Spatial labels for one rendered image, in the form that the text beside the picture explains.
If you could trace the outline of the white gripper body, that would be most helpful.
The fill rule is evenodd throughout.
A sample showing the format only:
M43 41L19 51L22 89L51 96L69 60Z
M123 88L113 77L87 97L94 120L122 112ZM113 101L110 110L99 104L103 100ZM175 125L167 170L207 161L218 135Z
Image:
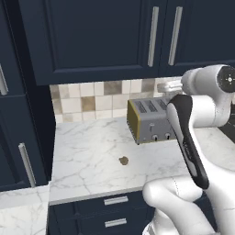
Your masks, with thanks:
M171 93L182 90L182 83L180 79L173 80L170 82L157 84L157 89L159 93Z

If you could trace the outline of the navy tall cabinet door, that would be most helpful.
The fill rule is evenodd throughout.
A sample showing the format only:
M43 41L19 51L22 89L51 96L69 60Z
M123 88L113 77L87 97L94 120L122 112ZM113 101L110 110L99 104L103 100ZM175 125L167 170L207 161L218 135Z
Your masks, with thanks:
M25 87L3 0L0 0L0 65L8 88L7 95L23 95Z
M26 95L0 98L0 192L29 188L18 145L24 142L36 186L48 183Z

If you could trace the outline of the grey toaster with yellow side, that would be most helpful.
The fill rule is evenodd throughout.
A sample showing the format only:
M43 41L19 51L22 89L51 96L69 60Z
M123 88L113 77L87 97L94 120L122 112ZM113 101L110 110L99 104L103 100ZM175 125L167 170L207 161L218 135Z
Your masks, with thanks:
M128 100L127 124L137 144L175 140L166 115L169 101L166 96Z

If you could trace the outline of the navy drawer front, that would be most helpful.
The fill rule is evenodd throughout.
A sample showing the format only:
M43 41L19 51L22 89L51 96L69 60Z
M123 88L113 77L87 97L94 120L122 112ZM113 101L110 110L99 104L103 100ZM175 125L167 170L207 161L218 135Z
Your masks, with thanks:
M127 224L111 228L105 227L105 222L126 218ZM150 222L146 208L118 211L84 218L68 218L50 221L50 235L142 235L144 228Z
M109 199L118 196L127 196L129 198L129 201L126 203L105 206L104 199ZM141 191L120 194L115 196L97 197L97 198L52 206L55 214L58 215L59 218L61 219L71 218L73 216L86 216L100 212L109 212L114 210L122 210L127 208L141 208L141 207L147 207L147 204L143 199Z

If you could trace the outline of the wide navy wall cabinet door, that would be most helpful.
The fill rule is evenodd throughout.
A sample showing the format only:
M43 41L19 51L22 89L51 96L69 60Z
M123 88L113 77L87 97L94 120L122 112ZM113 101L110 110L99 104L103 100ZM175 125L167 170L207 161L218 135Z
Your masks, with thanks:
M167 0L18 0L38 85L158 75ZM160 8L154 63L151 16Z

